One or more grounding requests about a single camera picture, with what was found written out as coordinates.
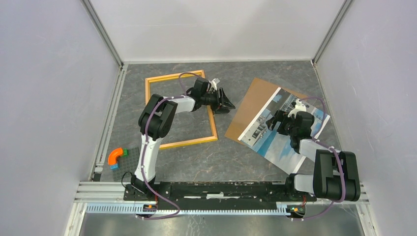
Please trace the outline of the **printed building photo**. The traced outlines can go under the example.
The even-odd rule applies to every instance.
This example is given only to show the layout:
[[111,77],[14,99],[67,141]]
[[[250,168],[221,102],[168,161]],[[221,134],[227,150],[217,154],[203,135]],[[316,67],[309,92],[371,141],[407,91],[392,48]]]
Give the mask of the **printed building photo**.
[[287,174],[298,172],[306,157],[294,151],[289,136],[277,132],[279,122],[273,130],[269,130],[266,121],[278,110],[290,112],[296,99],[298,97],[283,88],[277,88],[266,102],[259,106],[250,104],[249,107],[254,109],[255,116],[250,122],[245,123],[246,128],[238,137],[239,141]]

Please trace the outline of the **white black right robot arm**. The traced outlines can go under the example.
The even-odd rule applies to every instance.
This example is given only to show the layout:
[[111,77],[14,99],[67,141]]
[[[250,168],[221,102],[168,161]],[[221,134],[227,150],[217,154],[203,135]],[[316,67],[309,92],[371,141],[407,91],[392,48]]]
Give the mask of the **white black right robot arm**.
[[270,130],[289,136],[290,146],[298,154],[311,157],[311,175],[291,173],[285,180],[284,195],[291,201],[304,193],[334,202],[356,202],[361,195],[356,155],[321,143],[311,135],[315,117],[306,111],[278,110],[267,121]]

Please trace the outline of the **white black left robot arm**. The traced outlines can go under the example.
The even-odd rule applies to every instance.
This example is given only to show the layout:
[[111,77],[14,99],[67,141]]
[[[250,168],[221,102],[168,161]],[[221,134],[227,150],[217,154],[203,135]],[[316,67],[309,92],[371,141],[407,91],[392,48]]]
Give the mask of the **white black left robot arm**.
[[184,89],[178,96],[153,94],[142,111],[138,125],[142,135],[140,158],[131,185],[142,200],[154,196],[155,164],[162,140],[172,127],[176,114],[194,112],[208,106],[215,114],[227,114],[235,109],[223,88],[213,86],[213,81],[197,77],[193,87]]

